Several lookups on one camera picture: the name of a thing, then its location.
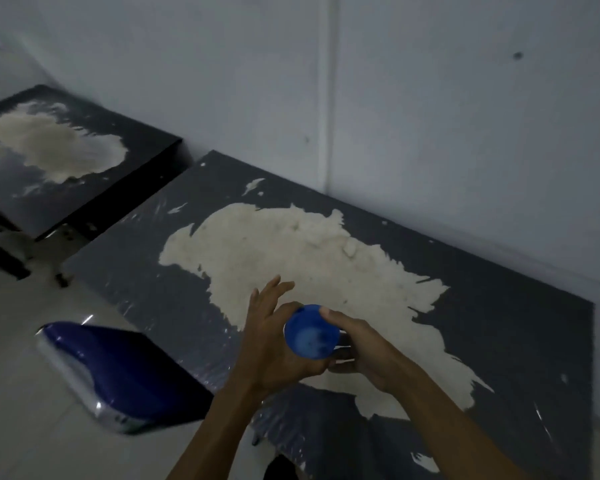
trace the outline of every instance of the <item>blue plastic container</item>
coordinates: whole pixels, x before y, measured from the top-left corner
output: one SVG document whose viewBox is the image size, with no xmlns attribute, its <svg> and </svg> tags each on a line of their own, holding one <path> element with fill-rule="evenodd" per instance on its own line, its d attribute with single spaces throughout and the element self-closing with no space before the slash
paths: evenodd
<svg viewBox="0 0 600 480">
<path fill-rule="evenodd" d="M 305 305 L 285 324 L 287 345 L 296 355 L 323 359 L 331 355 L 340 339 L 340 329 L 326 322 L 318 312 L 320 305 Z"/>
</svg>

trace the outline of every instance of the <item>person's right hand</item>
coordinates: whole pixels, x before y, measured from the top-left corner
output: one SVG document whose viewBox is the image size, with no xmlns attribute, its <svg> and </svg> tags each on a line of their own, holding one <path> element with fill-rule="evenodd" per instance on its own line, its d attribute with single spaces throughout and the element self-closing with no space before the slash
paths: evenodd
<svg viewBox="0 0 600 480">
<path fill-rule="evenodd" d="M 320 315 L 327 322 L 347 332 L 351 341 L 353 360 L 332 363 L 328 370 L 336 374 L 359 372 L 383 392 L 395 393 L 406 357 L 380 335 L 369 323 L 334 312 L 324 306 Z"/>
</svg>

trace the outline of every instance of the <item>tiled floor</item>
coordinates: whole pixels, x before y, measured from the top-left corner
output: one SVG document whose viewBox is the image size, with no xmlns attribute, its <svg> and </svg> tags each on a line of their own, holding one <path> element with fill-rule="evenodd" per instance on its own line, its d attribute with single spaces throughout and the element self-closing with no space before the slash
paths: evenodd
<svg viewBox="0 0 600 480">
<path fill-rule="evenodd" d="M 140 436 L 109 433 L 88 416 L 38 354 L 33 336 L 44 323 L 69 320 L 119 328 L 130 325 L 80 283 L 60 289 L 48 260 L 70 254 L 54 236 L 36 246 L 33 274 L 16 282 L 0 272 L 0 479 L 161 480 L 198 424 Z M 242 439 L 231 478 L 261 479 L 274 450 Z M 594 439 L 593 478 L 600 480 L 600 430 Z"/>
</svg>

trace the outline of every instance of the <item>table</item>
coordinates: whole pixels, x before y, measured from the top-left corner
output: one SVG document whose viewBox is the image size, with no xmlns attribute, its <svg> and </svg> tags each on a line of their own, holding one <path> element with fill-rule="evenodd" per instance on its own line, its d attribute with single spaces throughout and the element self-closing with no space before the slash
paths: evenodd
<svg viewBox="0 0 600 480">
<path fill-rule="evenodd" d="M 264 178 L 257 191 L 245 185 Z M 474 389 L 468 414 L 521 466 L 588 478 L 592 304 L 423 234 L 217 152 L 209 153 L 66 267 L 115 305 L 211 391 L 222 386 L 240 334 L 208 301 L 208 280 L 158 257 L 168 236 L 229 203 L 344 213 L 353 237 L 378 243 L 410 272 L 450 289 L 418 321 L 495 391 Z M 187 203 L 179 212 L 166 209 Z M 304 385 L 274 398 L 254 428 L 318 478 L 432 478 L 414 463 L 426 450 L 410 422 L 362 418 L 346 394 Z"/>
<path fill-rule="evenodd" d="M 181 142 L 177 136 L 43 85 L 0 101 L 0 115 L 30 102 L 52 111 L 61 123 L 88 133 L 120 136 L 128 149 L 122 163 L 103 173 L 42 184 L 40 168 L 25 166 L 23 156 L 0 147 L 0 214 L 32 239 L 46 236 L 94 198 Z M 136 200 L 134 207 L 143 200 Z"/>
</svg>

